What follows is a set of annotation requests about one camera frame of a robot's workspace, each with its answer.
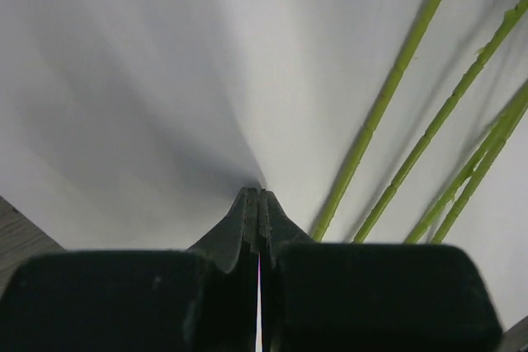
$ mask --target green stem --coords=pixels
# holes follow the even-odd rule
[[[504,124],[502,136],[497,137],[494,145],[488,150],[477,169],[474,171],[474,174],[471,176],[471,179],[469,179],[469,182],[460,194],[460,197],[455,201],[449,213],[445,216],[444,221],[436,231],[431,243],[441,243],[444,240],[447,233],[455,223],[456,218],[458,218],[460,212],[468,203],[471,195],[473,195],[475,190],[477,190],[477,187],[479,186],[482,179],[486,176],[490,166],[501,152],[508,138],[510,138],[512,135],[516,126],[519,124],[519,121],[521,121],[522,116],[525,114],[526,109],[528,108],[528,80],[526,80],[526,82],[522,85],[520,92],[521,94],[518,101],[516,101],[516,105],[511,110],[511,112],[507,113],[507,117],[501,121],[501,123]]]
[[[418,158],[431,142],[431,139],[444,124],[444,121],[446,121],[447,117],[451,114],[471,83],[479,75],[486,62],[492,57],[493,53],[495,53],[497,47],[504,41],[510,31],[515,27],[516,23],[521,19],[527,8],[528,0],[520,0],[514,8],[504,14],[502,24],[495,32],[495,35],[493,35],[493,38],[484,46],[483,51],[478,55],[475,62],[473,62],[468,71],[460,79],[454,91],[451,93],[451,96],[444,102],[444,105],[440,108],[438,113],[436,113],[435,118],[427,127],[425,134],[418,140],[414,148],[412,148],[412,151],[403,162],[403,165],[398,169],[398,172],[396,172],[390,185],[385,189],[375,207],[370,211],[369,216],[357,232],[354,237],[354,242],[363,242],[365,240],[366,236],[387,207],[387,204],[394,197],[396,191],[405,180],[407,174],[411,171]]]
[[[405,238],[404,243],[417,243],[423,234],[426,233],[427,229],[435,222],[438,216],[441,215],[442,210],[447,204],[455,199],[456,192],[459,188],[467,181],[473,174],[475,167],[484,158],[484,155],[493,146],[497,139],[504,133],[504,127],[507,123],[507,118],[512,114],[512,110],[518,106],[521,100],[522,90],[519,90],[516,95],[507,103],[504,109],[501,110],[496,119],[488,126],[487,136],[484,141],[480,144],[478,149],[475,151],[473,156],[465,163],[455,179],[447,186],[440,198],[427,210],[427,212],[420,218],[416,226]]]
[[[405,69],[407,69],[407,66],[411,63],[413,55],[429,26],[429,22],[431,22],[431,19],[434,17],[440,2],[441,0],[427,1],[416,19],[413,28],[409,32],[407,39],[403,43],[403,47],[401,48],[398,57],[396,58],[396,61],[394,62],[394,65],[391,68],[372,109],[370,110],[369,116],[361,128],[360,135],[352,145],[351,151],[346,156],[343,167],[337,174],[337,178],[330,190],[330,194],[316,219],[316,227],[313,230],[312,235],[314,240],[321,241],[323,239],[324,233],[327,231],[328,226],[336,213],[337,206],[345,194],[345,191],[347,191],[350,180],[356,172],[356,168],[359,165],[378,124],[380,123],[381,117],[398,87]]]

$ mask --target green plant stalk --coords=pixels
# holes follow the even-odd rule
[[[398,87],[405,69],[407,69],[407,66],[411,63],[413,55],[416,52],[420,41],[422,41],[422,37],[426,33],[427,27],[429,26],[431,19],[434,17],[436,9],[440,3],[441,0],[427,1],[417,17],[413,28],[409,32],[407,39],[403,43],[403,47],[401,48],[374,105],[372,106],[367,120],[361,128],[360,135],[354,142],[351,151],[346,156],[343,167],[337,174],[337,178],[330,190],[330,194],[316,219],[316,227],[312,234],[314,240],[321,241],[323,239],[324,233],[327,231],[345,191],[347,191],[350,180],[356,172],[356,168],[358,167],[361,158],[380,123],[381,117]]]
[[[519,124],[519,121],[521,121],[522,116],[526,113],[526,109],[528,108],[528,80],[526,80],[521,87],[521,91],[522,94],[518,103],[516,103],[516,106],[510,113],[508,113],[504,120],[506,126],[502,131],[502,136],[497,137],[494,145],[488,150],[477,169],[474,171],[474,174],[471,176],[471,179],[469,179],[469,182],[460,194],[460,197],[455,201],[449,213],[445,216],[444,221],[433,236],[431,243],[441,243],[444,240],[460,212],[468,203],[469,198],[471,198],[471,195],[477,190],[477,187],[479,187],[480,182],[486,176],[490,166],[501,152],[508,138],[512,135],[516,126]]]
[[[507,117],[511,114],[515,106],[518,106],[521,100],[520,96],[523,94],[522,90],[518,90],[516,95],[507,103],[504,109],[499,113],[497,118],[488,126],[488,134],[484,141],[480,144],[475,153],[465,163],[455,179],[445,188],[440,198],[432,205],[432,207],[426,211],[426,213],[420,218],[416,226],[405,238],[404,243],[417,243],[423,234],[426,233],[427,229],[435,222],[435,219],[441,215],[442,210],[447,204],[455,199],[456,192],[459,188],[467,181],[475,171],[475,167],[484,158],[488,150],[493,146],[497,139],[503,134],[505,125],[507,123]]]
[[[398,188],[402,185],[405,177],[407,177],[418,158],[431,142],[431,139],[444,124],[444,121],[446,121],[447,117],[451,114],[460,98],[466,93],[471,83],[479,75],[486,62],[492,57],[498,46],[504,41],[510,31],[512,31],[517,22],[521,19],[527,8],[528,0],[520,0],[514,8],[504,13],[502,24],[495,32],[495,35],[493,35],[493,38],[483,47],[482,52],[460,79],[459,83],[451,93],[451,96],[444,102],[444,105],[442,105],[438,113],[436,113],[435,118],[427,127],[424,135],[418,140],[414,148],[412,148],[412,151],[403,162],[403,165],[398,169],[398,172],[396,172],[396,175],[391,180],[390,185],[385,189],[375,207],[370,211],[369,216],[357,232],[354,237],[354,242],[363,242],[365,240],[390,200],[396,194]]]

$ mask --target white surface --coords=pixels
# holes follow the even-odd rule
[[[516,1],[444,0],[329,241],[368,209]],[[71,248],[186,247],[258,182],[308,229],[420,2],[0,0],[0,194]],[[527,20],[369,241],[402,241],[526,79]],[[527,149],[528,119],[448,237],[505,326],[528,314]]]

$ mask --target white paper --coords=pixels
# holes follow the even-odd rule
[[[308,230],[422,0],[0,0],[0,194],[67,248],[183,248],[238,189]],[[350,240],[517,0],[444,0],[328,230]],[[401,242],[528,72],[528,16],[372,230]],[[528,313],[528,120],[447,241]]]

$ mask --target wooden surface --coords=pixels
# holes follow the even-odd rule
[[[24,260],[62,248],[0,197],[0,295]]]
[[[0,0],[1,194],[62,246],[187,248],[238,189],[309,230],[424,0]],[[518,0],[443,0],[325,242],[349,242]],[[528,73],[528,16],[368,242],[401,242]],[[450,230],[528,313],[528,117]]]
[[[524,352],[528,350],[528,317],[519,321],[504,335],[498,352]]]

